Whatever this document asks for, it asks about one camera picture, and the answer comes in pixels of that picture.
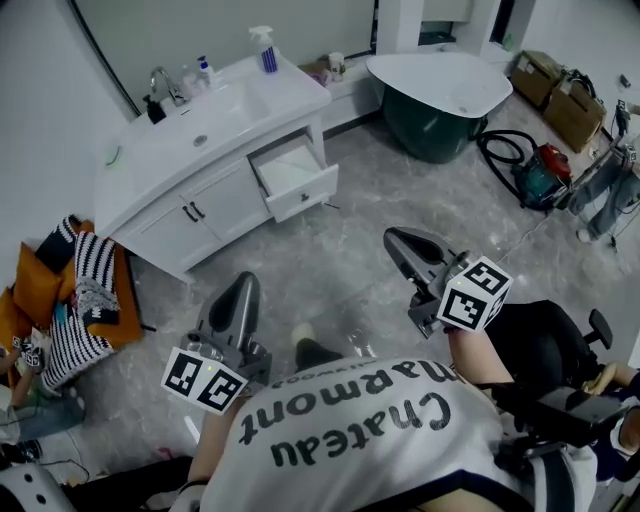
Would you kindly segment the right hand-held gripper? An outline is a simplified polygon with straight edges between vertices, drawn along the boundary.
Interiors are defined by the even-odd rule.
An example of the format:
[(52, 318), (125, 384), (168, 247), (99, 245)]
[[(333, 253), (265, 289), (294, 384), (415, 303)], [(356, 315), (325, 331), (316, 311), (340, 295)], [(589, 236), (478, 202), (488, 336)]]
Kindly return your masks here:
[(383, 245), (401, 274), (414, 280), (408, 316), (425, 337), (439, 324), (484, 330), (500, 312), (513, 278), (485, 256), (464, 251), (444, 265), (441, 247), (409, 228), (388, 228)]

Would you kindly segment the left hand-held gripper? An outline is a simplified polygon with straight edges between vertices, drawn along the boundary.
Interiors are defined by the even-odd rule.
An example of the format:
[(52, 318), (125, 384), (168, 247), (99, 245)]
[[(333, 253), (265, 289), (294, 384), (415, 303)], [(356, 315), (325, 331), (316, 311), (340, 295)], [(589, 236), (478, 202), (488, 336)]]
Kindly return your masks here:
[(241, 395), (263, 389), (272, 354), (249, 339), (257, 330), (259, 307), (258, 278), (240, 273), (205, 304), (204, 327), (211, 336), (190, 331), (172, 349), (161, 387), (210, 413), (225, 413)]

